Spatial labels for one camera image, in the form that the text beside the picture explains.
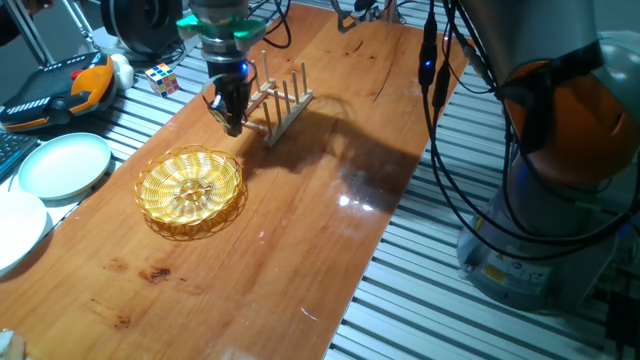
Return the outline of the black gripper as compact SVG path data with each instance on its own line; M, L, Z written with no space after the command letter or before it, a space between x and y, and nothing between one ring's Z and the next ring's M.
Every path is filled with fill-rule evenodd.
M208 62L207 68L210 77L219 75L214 81L216 96L209 103L208 110L229 136L238 137L243 130L250 97L251 66L246 60L238 60Z

